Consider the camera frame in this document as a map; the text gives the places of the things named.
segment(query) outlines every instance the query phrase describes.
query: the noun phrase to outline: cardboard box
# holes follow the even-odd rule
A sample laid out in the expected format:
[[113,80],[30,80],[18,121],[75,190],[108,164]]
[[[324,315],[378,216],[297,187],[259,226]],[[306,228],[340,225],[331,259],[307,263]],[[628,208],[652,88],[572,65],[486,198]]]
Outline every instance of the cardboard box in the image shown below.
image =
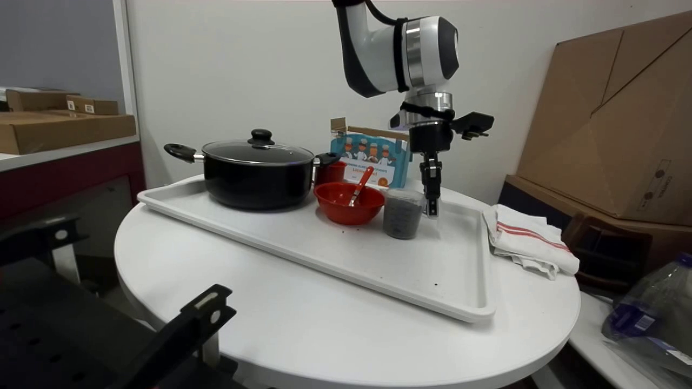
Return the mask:
[[6,106],[9,109],[65,109],[68,94],[65,90],[15,90],[6,88]]
[[0,111],[0,152],[34,152],[135,134],[135,117]]
[[692,225],[692,13],[558,43],[517,175],[614,218]]
[[[517,197],[510,198],[513,197],[510,187],[517,187],[532,198],[529,201],[517,198]],[[549,191],[549,190],[546,190],[536,183],[529,183],[517,175],[507,177],[507,187],[505,187],[502,197],[505,198],[499,198],[499,202],[513,204],[526,213],[548,216],[548,221],[560,228],[568,228],[572,222],[575,221],[575,216],[593,216],[593,218],[600,218],[613,226],[619,226],[619,228],[626,228],[631,232],[652,236],[652,245],[648,245],[646,265],[644,265],[646,271],[669,263],[681,251],[692,251],[692,226],[609,218],[593,208],[580,204],[566,197]]]
[[94,99],[82,94],[68,94],[68,109],[70,111],[84,111],[84,114],[118,114],[118,101],[113,99]]

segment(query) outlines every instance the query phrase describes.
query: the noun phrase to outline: black cooking pot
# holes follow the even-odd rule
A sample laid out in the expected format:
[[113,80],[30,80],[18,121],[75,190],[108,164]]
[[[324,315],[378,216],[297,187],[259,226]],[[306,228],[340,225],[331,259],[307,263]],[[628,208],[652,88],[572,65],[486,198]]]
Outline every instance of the black cooking pot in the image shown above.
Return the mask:
[[337,161],[336,152],[313,155],[300,147],[272,143],[272,132],[253,130],[248,139],[208,143],[200,155],[185,145],[165,145],[166,152],[203,159],[206,187],[212,201],[241,209],[278,209],[306,201],[313,164]]

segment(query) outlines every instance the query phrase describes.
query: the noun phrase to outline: red bowl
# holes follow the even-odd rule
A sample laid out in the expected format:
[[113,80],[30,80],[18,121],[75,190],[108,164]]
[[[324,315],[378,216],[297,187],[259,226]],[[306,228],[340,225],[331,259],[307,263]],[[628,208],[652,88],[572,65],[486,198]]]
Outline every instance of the red bowl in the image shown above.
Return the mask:
[[326,181],[313,190],[329,221],[340,225],[367,225],[377,212],[380,212],[385,193],[367,186],[361,190],[355,208],[349,208],[355,187],[356,183],[351,181]]

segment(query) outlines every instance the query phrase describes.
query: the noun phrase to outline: pot lid handle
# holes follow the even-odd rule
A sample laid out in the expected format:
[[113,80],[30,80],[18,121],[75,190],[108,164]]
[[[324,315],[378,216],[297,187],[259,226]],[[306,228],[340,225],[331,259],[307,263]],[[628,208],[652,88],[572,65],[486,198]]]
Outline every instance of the pot lid handle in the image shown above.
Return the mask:
[[272,132],[271,130],[263,130],[263,126],[257,126],[252,132],[253,137],[248,137],[246,143],[256,149],[263,149],[269,145],[275,145],[272,139]]

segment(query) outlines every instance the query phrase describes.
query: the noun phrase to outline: wall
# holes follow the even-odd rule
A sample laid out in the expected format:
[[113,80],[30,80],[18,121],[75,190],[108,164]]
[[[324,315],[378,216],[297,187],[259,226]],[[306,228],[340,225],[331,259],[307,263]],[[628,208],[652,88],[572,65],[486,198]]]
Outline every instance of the wall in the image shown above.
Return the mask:
[[110,0],[0,0],[0,84],[120,99]]
[[[396,17],[444,15],[460,30],[457,111],[495,114],[489,137],[444,152],[444,183],[495,201],[524,147],[554,43],[692,9],[691,0],[377,0]],[[322,151],[329,119],[387,125],[401,92],[355,94],[331,0],[130,0],[130,34],[150,183],[200,172],[165,143],[278,137]]]

